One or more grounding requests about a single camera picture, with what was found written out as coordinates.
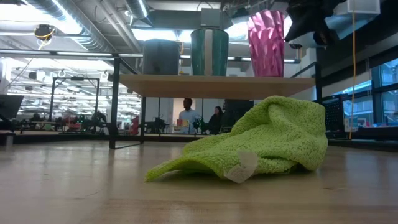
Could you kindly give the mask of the black background station frame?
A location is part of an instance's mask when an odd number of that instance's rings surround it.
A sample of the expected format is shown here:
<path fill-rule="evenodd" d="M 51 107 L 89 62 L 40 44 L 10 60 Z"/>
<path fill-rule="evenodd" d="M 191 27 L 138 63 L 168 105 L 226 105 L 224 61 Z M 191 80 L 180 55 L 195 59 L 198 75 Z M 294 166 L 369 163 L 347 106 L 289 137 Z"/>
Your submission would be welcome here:
<path fill-rule="evenodd" d="M 99 78 L 85 78 L 85 77 L 78 77 L 78 76 L 72 76 L 72 77 L 53 77 L 52 78 L 52 91 L 50 94 L 50 108 L 49 108 L 49 118 L 48 121 L 52 120 L 52 115 L 53 115 L 53 100 L 55 96 L 55 89 L 61 85 L 65 80 L 71 80 L 71 81 L 76 81 L 76 82 L 82 82 L 85 80 L 95 80 L 96 81 L 96 98 L 95 98 L 95 113 L 98 111 L 98 97 L 100 93 L 100 79 Z"/>

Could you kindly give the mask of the pink faceted plastic cup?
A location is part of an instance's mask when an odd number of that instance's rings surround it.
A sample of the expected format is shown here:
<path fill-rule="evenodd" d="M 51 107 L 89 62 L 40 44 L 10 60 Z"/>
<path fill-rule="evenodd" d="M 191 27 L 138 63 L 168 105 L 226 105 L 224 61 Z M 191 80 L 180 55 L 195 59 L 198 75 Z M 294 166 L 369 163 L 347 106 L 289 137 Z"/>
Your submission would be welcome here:
<path fill-rule="evenodd" d="M 263 10 L 248 19 L 248 43 L 256 77 L 284 76 L 284 15 Z"/>

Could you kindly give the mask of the teal mug with white handle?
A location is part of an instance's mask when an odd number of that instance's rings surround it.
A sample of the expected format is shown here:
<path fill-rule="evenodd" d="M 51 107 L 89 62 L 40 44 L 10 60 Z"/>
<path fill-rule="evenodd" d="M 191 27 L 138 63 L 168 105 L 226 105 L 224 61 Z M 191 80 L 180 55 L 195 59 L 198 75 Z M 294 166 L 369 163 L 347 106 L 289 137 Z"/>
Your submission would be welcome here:
<path fill-rule="evenodd" d="M 229 35 L 215 28 L 201 28 L 191 34 L 193 75 L 226 76 Z"/>

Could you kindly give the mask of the black perforated panel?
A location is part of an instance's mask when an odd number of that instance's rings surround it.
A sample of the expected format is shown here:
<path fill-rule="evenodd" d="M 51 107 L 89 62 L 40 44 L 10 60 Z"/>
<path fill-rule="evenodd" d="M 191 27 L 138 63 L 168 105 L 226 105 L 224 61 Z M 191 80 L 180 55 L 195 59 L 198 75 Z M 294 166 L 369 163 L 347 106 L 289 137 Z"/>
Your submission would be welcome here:
<path fill-rule="evenodd" d="M 343 97 L 345 95 L 331 95 L 322 99 L 322 105 L 325 107 L 325 126 L 328 133 L 343 133 L 344 115 L 343 115 Z"/>

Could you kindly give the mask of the lime green microfibre towel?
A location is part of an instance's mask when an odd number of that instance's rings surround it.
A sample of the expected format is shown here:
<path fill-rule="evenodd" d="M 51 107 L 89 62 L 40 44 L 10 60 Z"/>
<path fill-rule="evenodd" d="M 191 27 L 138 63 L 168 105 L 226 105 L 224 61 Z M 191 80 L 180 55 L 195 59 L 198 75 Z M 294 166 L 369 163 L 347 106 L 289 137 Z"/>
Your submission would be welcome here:
<path fill-rule="evenodd" d="M 246 112 L 230 132 L 188 143 L 180 157 L 152 168 L 145 180 L 178 170 L 214 174 L 240 184 L 258 174 L 288 174 L 296 168 L 315 171 L 327 146 L 324 106 L 270 96 Z"/>

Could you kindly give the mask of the person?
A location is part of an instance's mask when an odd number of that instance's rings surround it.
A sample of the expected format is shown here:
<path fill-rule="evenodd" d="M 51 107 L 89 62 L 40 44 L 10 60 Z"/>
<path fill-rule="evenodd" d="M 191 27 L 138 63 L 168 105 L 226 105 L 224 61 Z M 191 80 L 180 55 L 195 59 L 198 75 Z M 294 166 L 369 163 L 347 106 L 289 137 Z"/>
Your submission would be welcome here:
<path fill-rule="evenodd" d="M 184 110 L 180 112 L 178 118 L 184 121 L 188 121 L 188 126 L 181 128 L 180 133 L 182 134 L 194 134 L 195 127 L 193 124 L 201 118 L 201 116 L 192 109 L 192 103 L 193 101 L 191 98 L 185 98 L 183 100 Z"/>
<path fill-rule="evenodd" d="M 208 130 L 210 134 L 216 135 L 219 133 L 221 129 L 221 122 L 222 122 L 223 110 L 220 106 L 216 106 L 214 110 L 214 114 L 210 118 L 208 122 Z"/>

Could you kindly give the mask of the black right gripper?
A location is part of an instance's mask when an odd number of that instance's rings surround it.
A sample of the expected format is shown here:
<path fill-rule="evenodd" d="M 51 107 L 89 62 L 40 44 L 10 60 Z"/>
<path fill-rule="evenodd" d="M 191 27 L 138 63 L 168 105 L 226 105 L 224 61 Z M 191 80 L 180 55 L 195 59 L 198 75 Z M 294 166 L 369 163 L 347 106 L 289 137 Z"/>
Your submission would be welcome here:
<path fill-rule="evenodd" d="M 285 41 L 290 42 L 306 33 L 314 32 L 313 39 L 319 46 L 331 45 L 331 30 L 325 18 L 346 0 L 289 0 L 287 13 L 292 21 Z"/>

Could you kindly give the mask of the grey ceramic mug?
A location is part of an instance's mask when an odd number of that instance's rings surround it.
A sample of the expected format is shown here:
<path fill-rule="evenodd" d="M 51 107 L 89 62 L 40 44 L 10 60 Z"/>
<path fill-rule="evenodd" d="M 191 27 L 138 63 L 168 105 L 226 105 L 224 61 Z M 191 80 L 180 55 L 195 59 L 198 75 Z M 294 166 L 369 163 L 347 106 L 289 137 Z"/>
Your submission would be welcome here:
<path fill-rule="evenodd" d="M 150 39 L 144 42 L 143 74 L 177 75 L 179 60 L 178 42 L 164 39 Z"/>

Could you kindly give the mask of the black aluminium rig frame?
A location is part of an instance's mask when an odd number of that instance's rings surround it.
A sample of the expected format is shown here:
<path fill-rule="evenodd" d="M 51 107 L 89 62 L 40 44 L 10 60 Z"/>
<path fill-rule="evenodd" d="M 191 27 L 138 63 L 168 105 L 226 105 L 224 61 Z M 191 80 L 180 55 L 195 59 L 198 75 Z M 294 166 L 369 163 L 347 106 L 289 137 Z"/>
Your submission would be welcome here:
<path fill-rule="evenodd" d="M 192 142 L 198 139 L 200 139 L 199 136 L 177 136 L 175 134 L 171 136 L 144 136 L 144 141 L 149 142 Z M 11 144 L 28 144 L 84 140 L 109 141 L 109 136 L 95 134 L 44 134 L 40 131 L 35 134 L 0 133 L 0 146 L 5 146 L 7 142 Z M 329 139 L 328 145 L 398 153 L 398 141 Z"/>

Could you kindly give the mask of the wooden shelf with black legs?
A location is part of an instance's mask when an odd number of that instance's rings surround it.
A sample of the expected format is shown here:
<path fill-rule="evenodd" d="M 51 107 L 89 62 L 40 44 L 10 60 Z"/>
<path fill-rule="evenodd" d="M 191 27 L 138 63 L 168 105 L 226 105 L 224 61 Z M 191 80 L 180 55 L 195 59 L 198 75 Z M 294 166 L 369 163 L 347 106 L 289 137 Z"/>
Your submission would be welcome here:
<path fill-rule="evenodd" d="M 215 106 L 223 100 L 262 100 L 268 96 L 292 96 L 315 88 L 315 98 L 322 95 L 320 67 L 313 62 L 313 75 L 305 77 L 303 71 L 287 77 L 229 77 L 187 75 L 143 75 L 128 64 L 130 56 L 113 55 L 113 79 L 110 106 L 109 147 L 117 148 L 117 141 L 188 141 L 189 136 L 179 137 L 173 125 L 183 110 L 184 98 L 193 100 L 193 109 L 206 119 Z M 138 134 L 124 136 L 117 117 L 123 103 L 133 103 L 133 95 L 139 99 L 135 111 L 138 116 Z"/>

